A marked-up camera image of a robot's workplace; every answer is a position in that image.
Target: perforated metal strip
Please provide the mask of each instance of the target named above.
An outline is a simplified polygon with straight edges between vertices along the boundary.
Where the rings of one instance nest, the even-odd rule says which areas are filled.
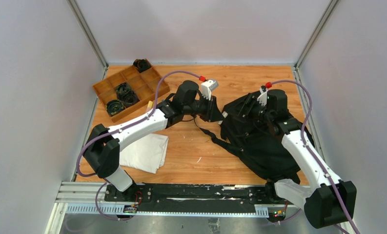
[[[101,211],[106,215],[122,215],[124,205],[122,204],[100,204]],[[88,203],[69,203],[67,214],[98,214],[95,204]],[[268,218],[267,207],[255,207],[255,213],[205,213],[205,212],[149,212],[138,211],[135,215],[151,216],[208,216],[208,217],[253,217]]]

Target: white wall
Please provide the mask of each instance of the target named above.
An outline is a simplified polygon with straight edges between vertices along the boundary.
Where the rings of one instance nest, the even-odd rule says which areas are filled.
[[[43,233],[103,69],[67,1],[0,1],[0,233]]]
[[[387,0],[344,0],[301,68],[326,161],[357,187],[363,234],[387,233]]]
[[[110,63],[293,63],[328,3],[78,0]]]

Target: wood surface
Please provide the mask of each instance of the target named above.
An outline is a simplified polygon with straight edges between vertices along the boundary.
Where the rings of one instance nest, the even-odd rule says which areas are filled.
[[[111,76],[126,66],[110,66],[107,77]],[[206,78],[214,78],[219,87],[212,92],[217,97],[218,107],[221,110],[227,103],[259,90],[266,82],[280,79],[293,79],[289,66],[204,66],[204,65],[162,65],[154,66],[161,76],[174,71],[186,70]],[[184,80],[197,81],[195,77],[187,74],[174,74],[166,78],[170,92],[174,93]],[[288,96],[289,111],[299,120],[304,119],[300,98],[295,85],[281,83],[273,88],[283,89]],[[146,106],[138,109],[122,120],[113,123],[101,103],[98,104],[93,126],[102,123],[108,127],[124,123],[146,111]],[[219,137],[220,128],[217,123],[207,123],[197,118],[197,124],[209,129]],[[236,156],[229,154],[225,149],[212,143],[210,137],[205,135],[195,126],[194,122],[180,122],[166,130],[156,132],[169,137],[166,160],[156,174],[143,172],[133,168],[124,167],[135,182],[146,183],[195,183],[195,184],[265,184],[248,169]],[[81,171],[85,174],[93,170],[85,161],[81,162]],[[301,184],[308,182],[300,171],[298,175]],[[77,176],[76,181],[103,181],[97,176]]]

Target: wooden tray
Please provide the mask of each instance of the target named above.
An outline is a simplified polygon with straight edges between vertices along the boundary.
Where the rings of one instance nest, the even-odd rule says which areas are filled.
[[[149,101],[153,101],[157,84],[161,78],[162,77],[153,66],[142,73],[139,73],[134,66],[130,66],[94,84],[93,89],[96,91],[97,96],[104,106],[106,106],[109,101],[118,99],[116,87],[124,82],[127,82],[136,93],[139,102],[110,117],[113,122],[117,122],[121,118],[129,115],[142,106],[145,106]],[[169,91],[169,85],[163,81],[159,87],[158,97]]]

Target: wooden organizer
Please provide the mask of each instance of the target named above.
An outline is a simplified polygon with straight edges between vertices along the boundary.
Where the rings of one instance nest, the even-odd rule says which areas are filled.
[[[142,73],[139,73],[134,66],[130,66],[94,84],[93,89],[96,91],[97,96],[104,106],[109,101],[117,99],[116,87],[124,82],[127,82],[136,93],[139,102],[110,117],[113,122],[117,122],[121,118],[145,106],[149,101],[153,101],[157,85],[161,78],[153,66]],[[158,97],[169,91],[169,85],[163,81],[159,87]]]

